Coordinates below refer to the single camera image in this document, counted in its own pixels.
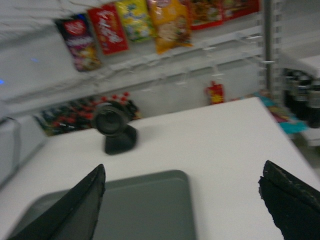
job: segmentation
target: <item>orange snack bag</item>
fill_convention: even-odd
[[[157,33],[158,54],[178,46],[193,46],[189,0],[151,0],[150,15]]]

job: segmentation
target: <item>black bottle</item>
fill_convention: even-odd
[[[295,99],[298,94],[299,78],[303,75],[303,73],[301,71],[296,70],[292,73],[292,75],[293,75],[293,79],[291,80],[292,86],[291,86],[291,91],[290,91],[290,95],[292,97],[292,102],[291,102],[289,108],[290,108],[290,111],[293,114],[295,114],[295,111],[297,109],[297,106],[295,105],[295,102],[296,102]]]
[[[308,75],[301,75],[298,77],[298,82],[295,82],[295,94],[291,111],[300,120],[307,120],[308,118],[308,92],[311,87],[312,79]]]
[[[308,93],[308,118],[310,128],[320,128],[320,79],[313,81]]]
[[[293,71],[290,69],[285,69],[283,71],[283,76],[284,76],[284,90],[283,90],[284,105],[287,108],[290,108],[293,101],[293,98],[291,96],[293,79],[294,79]]]

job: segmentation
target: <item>candy bag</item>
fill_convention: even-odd
[[[223,24],[220,0],[191,0],[192,30]]]
[[[73,15],[68,19],[56,19],[54,23],[73,57],[75,68],[79,72],[101,67],[102,63],[97,57],[95,40],[89,30],[85,14]]]
[[[145,0],[122,0],[115,5],[130,41],[142,42],[156,36]]]
[[[158,54],[178,46],[192,47],[189,0],[152,0],[150,15]]]
[[[214,81],[211,82],[211,86],[205,89],[210,105],[221,104],[225,102],[224,86]]]
[[[125,31],[113,2],[87,11],[104,55],[129,49]]]
[[[259,12],[259,10],[259,0],[222,0],[224,21]]]

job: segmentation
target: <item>small red package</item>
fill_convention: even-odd
[[[259,0],[222,0],[223,21],[260,11]]]
[[[224,86],[212,81],[211,86],[206,88],[206,93],[209,97],[209,102],[213,104],[221,104],[225,102]]]
[[[104,55],[129,49],[120,17],[113,2],[87,11]]]
[[[191,0],[192,30],[200,30],[223,24],[220,0]]]

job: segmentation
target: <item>white table surface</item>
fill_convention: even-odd
[[[108,156],[95,129],[51,137],[0,191],[0,239],[47,193],[98,164],[107,181],[178,169],[188,174],[199,240],[283,240],[258,193],[266,160],[320,190],[320,179],[257,98],[137,120],[136,148]]]

